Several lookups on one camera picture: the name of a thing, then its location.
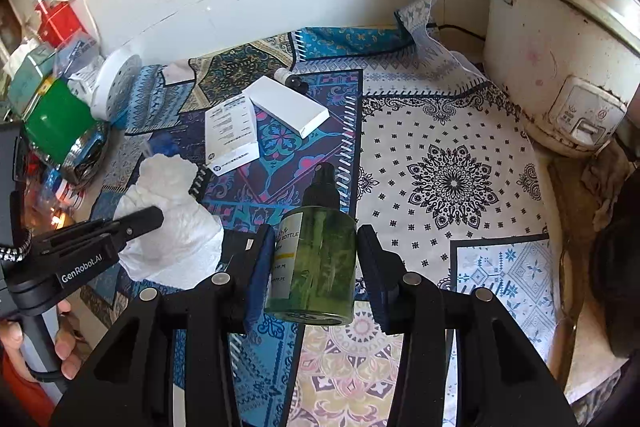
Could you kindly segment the clear zip bag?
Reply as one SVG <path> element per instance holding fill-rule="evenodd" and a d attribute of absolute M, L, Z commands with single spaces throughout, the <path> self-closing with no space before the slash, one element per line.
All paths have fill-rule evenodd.
<path fill-rule="evenodd" d="M 76 98 L 90 105 L 103 63 L 96 40 L 83 31 L 77 31 L 56 49 L 53 75 L 65 82 Z"/>

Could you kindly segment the white rice cooker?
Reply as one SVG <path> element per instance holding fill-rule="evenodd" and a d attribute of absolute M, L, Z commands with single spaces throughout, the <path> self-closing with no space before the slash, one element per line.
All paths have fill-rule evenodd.
<path fill-rule="evenodd" d="M 639 87 L 639 0 L 490 0 L 484 66 L 534 140 L 589 156 Z"/>

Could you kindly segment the plain white box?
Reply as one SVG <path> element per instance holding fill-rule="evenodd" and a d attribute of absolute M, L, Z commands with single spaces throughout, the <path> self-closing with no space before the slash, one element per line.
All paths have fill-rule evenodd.
<path fill-rule="evenodd" d="M 330 117 L 323 105 L 266 76 L 252 82 L 242 93 L 256 107 L 302 139 L 306 139 Z"/>

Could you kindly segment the green spray bottle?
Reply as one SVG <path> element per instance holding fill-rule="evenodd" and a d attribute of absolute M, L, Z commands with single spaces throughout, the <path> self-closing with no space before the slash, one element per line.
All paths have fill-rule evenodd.
<path fill-rule="evenodd" d="M 265 312 L 279 320 L 340 326 L 352 321 L 356 222 L 341 210 L 335 167 L 322 162 L 302 205 L 280 221 Z"/>

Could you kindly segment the dirty brown rag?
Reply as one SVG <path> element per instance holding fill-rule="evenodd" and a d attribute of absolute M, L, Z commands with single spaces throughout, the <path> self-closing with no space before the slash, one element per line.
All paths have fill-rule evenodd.
<path fill-rule="evenodd" d="M 600 232 L 611 222 L 620 191 L 633 172 L 634 164 L 616 141 L 611 141 L 599 153 L 590 157 L 582 173 L 582 183 L 599 205 L 592 219 L 594 231 Z"/>

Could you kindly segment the white perforated round container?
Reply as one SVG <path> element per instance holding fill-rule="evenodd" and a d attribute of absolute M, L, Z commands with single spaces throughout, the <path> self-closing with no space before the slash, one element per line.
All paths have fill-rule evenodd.
<path fill-rule="evenodd" d="M 114 124 L 122 117 L 128 107 L 132 85 L 141 69 L 141 57 L 126 46 L 105 59 L 96 75 L 90 103 L 94 119 Z"/>

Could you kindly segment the patterned blue tablecloth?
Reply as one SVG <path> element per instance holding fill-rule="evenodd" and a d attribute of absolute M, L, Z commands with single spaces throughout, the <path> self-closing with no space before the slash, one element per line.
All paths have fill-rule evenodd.
<path fill-rule="evenodd" d="M 329 119 L 302 139 L 256 109 L 259 158 L 212 179 L 204 206 L 229 231 L 276 229 L 302 202 L 314 167 L 332 162 L 341 210 L 373 225 L 407 270 L 438 287 L 493 291 L 549 362 L 553 260 L 524 117 L 463 55 L 434 43 L 436 2 L 397 11 L 397 30 L 308 27 L 191 58 L 179 80 L 169 67 L 143 67 L 90 218 L 113 216 L 145 156 L 201 164 L 206 110 L 290 66 Z M 402 338 L 382 334 L 356 277 L 346 326 L 260 314 L 246 335 L 231 337 L 248 425 L 386 425 Z"/>

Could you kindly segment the white printed medicine box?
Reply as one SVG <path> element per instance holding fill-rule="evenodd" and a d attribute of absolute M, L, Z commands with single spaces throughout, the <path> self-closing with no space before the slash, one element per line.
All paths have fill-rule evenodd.
<path fill-rule="evenodd" d="M 215 176 L 259 158 L 254 106 L 235 95 L 205 112 L 205 164 Z"/>

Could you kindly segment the white tissue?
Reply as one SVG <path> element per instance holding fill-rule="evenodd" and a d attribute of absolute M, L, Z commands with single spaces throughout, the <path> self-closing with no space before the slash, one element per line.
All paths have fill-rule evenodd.
<path fill-rule="evenodd" d="M 119 199 L 115 218 L 155 206 L 163 224 L 130 241 L 119 263 L 131 280 L 191 289 L 215 273 L 224 227 L 189 194 L 198 167 L 180 156 L 155 154 L 140 164 L 139 178 Z"/>

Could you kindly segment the steel strainer bowl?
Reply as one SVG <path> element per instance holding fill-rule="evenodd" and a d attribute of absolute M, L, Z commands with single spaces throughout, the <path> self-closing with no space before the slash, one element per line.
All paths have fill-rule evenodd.
<path fill-rule="evenodd" d="M 60 167 L 67 182 L 84 187 L 92 181 L 105 157 L 110 131 L 107 122 L 98 121 L 75 141 Z"/>

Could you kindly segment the teal box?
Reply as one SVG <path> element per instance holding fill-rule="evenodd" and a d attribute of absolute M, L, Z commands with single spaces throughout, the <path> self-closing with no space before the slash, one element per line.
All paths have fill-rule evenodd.
<path fill-rule="evenodd" d="M 55 49 L 49 43 L 41 43 L 29 51 L 9 84 L 8 99 L 13 112 L 24 117 L 32 99 L 53 72 Z"/>

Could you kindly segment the red box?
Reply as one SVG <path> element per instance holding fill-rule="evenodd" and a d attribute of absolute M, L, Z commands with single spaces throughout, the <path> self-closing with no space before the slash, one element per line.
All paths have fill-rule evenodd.
<path fill-rule="evenodd" d="M 52 48 L 59 48 L 68 43 L 79 31 L 85 30 L 67 0 L 35 0 L 35 11 L 40 15 L 37 34 Z"/>

